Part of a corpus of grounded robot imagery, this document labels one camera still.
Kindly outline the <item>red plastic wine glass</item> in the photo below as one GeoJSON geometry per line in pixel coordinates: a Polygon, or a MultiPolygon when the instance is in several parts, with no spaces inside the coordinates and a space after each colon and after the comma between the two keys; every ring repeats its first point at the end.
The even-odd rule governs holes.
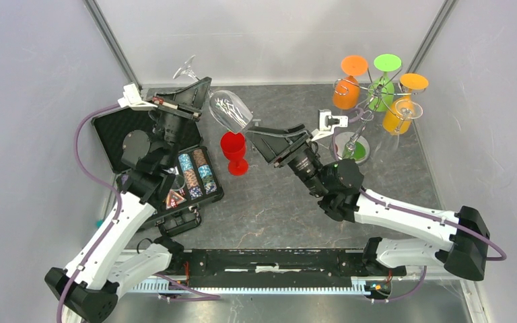
{"type": "Polygon", "coordinates": [[[229,161],[228,172],[233,176],[242,176],[248,171],[246,139],[241,133],[226,132],[220,140],[221,150],[229,161]]]}

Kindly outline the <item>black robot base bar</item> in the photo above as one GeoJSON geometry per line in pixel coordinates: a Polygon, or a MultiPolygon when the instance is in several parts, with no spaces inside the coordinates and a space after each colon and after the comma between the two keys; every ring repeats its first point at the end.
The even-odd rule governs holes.
{"type": "Polygon", "coordinates": [[[404,277],[344,248],[192,249],[175,253],[164,273],[184,276],[189,287],[349,287],[351,278],[404,277]]]}

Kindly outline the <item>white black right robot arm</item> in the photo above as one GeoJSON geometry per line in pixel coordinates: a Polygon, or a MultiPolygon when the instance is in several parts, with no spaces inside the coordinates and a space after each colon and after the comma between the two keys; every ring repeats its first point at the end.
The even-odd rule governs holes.
{"type": "Polygon", "coordinates": [[[367,273],[386,268],[439,266],[469,281],[485,278],[493,244],[480,212],[428,209],[378,194],[363,186],[364,175],[351,159],[322,164],[313,136],[302,124],[290,129],[252,126],[245,137],[268,164],[288,166],[335,221],[385,227],[406,234],[404,240],[371,238],[362,256],[367,273]]]}

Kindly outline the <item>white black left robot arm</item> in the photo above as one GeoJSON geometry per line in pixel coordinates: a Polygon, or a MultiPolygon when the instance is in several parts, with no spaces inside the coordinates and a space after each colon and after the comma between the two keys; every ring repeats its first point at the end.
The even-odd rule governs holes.
{"type": "Polygon", "coordinates": [[[110,185],[115,204],[83,249],[62,268],[51,268],[45,281],[57,298],[57,322],[103,322],[130,288],[154,273],[179,273],[184,255],[160,244],[116,266],[116,260],[140,226],[156,212],[176,179],[175,167],[187,126],[197,122],[211,86],[204,77],[182,89],[145,100],[138,87],[124,87],[116,108],[153,115],[152,132],[134,130],[123,140],[122,162],[128,171],[110,185]]]}

